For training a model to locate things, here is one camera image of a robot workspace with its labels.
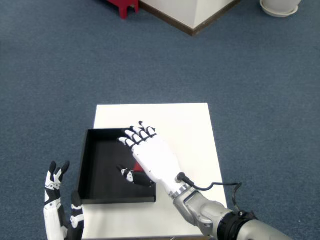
red object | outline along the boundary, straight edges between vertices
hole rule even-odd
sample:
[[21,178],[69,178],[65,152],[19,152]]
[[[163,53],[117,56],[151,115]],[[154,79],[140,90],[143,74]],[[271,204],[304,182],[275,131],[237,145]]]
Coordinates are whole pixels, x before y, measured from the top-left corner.
[[139,11],[139,0],[107,0],[108,2],[119,7],[119,14],[122,19],[127,17],[127,9],[129,6],[134,5],[134,10]]
[[136,162],[135,165],[134,165],[133,171],[135,171],[135,172],[143,172],[144,170],[140,166],[140,164]]

blue carpet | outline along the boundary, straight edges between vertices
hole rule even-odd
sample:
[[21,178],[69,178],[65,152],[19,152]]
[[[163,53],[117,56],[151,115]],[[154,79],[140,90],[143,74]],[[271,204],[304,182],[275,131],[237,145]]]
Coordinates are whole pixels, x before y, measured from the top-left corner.
[[223,180],[243,182],[241,208],[319,239],[319,9],[304,0],[277,19],[242,0],[190,37],[143,10],[121,20],[102,0],[1,1],[0,238],[45,239],[52,160],[71,162],[70,214],[97,104],[208,102]]

black cable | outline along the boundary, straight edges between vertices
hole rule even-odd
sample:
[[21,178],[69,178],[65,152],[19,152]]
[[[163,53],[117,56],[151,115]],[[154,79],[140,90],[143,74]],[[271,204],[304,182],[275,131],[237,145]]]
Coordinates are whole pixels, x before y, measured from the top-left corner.
[[210,186],[202,188],[202,187],[198,187],[195,185],[195,183],[193,181],[190,180],[190,178],[188,178],[184,172],[180,172],[177,176],[176,179],[178,181],[183,181],[186,184],[188,184],[189,186],[199,190],[199,191],[208,191],[210,189],[213,188],[214,185],[221,185],[221,186],[235,186],[235,188],[232,190],[232,203],[234,205],[234,207],[236,208],[237,211],[240,211],[240,208],[236,202],[236,192],[237,190],[242,186],[242,182],[212,182],[210,184]]

black tray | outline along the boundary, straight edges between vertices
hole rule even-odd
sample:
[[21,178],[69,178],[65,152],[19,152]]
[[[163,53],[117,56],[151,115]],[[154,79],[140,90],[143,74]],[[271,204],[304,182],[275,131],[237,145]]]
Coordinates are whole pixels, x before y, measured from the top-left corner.
[[133,169],[136,163],[131,150],[117,141],[123,136],[118,128],[87,130],[77,186],[83,204],[156,201],[155,184],[132,184],[117,170],[117,164]]

white table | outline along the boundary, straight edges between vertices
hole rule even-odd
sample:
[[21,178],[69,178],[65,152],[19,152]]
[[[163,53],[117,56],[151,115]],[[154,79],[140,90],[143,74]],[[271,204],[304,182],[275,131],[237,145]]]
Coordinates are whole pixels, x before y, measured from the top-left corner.
[[[95,129],[128,128],[145,121],[167,141],[183,172],[196,185],[222,182],[207,103],[98,105]],[[227,206],[222,186],[203,192],[210,200]],[[201,236],[187,223],[162,186],[156,202],[96,204],[83,207],[84,239]]]

